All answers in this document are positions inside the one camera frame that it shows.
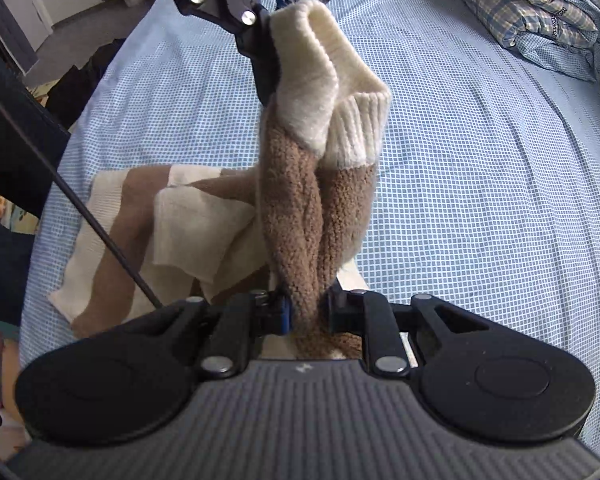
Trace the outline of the brown cream striped sweater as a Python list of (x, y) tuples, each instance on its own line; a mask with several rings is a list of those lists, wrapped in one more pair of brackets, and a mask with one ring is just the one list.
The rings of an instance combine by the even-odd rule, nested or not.
[(118, 263), (82, 226), (50, 303), (85, 338), (151, 311), (131, 278), (143, 274), (164, 304), (281, 289), (292, 332), (274, 358), (354, 359), (357, 336), (334, 335), (320, 302), (354, 257), (370, 223), (391, 93), (332, 12), (316, 0), (276, 11), (280, 79), (260, 120), (248, 169), (151, 165), (94, 177), (88, 209), (122, 250)]

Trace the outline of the dark clothes pile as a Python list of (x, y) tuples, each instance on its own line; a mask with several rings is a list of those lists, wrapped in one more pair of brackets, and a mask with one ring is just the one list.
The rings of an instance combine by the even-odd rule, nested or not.
[(47, 93), (46, 110), (66, 129), (81, 116), (99, 81), (125, 42), (116, 38), (100, 46), (82, 68), (71, 66)]

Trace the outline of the blue checkered bed sheet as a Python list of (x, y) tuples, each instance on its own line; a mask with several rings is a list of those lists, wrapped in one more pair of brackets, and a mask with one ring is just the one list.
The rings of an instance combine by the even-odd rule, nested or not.
[[(600, 454), (600, 85), (502, 49), (462, 0), (332, 0), (392, 103), (356, 262), (397, 302), (429, 292), (563, 348), (591, 370)], [(59, 171), (247, 168), (260, 104), (218, 26), (156, 0), (85, 107)]]

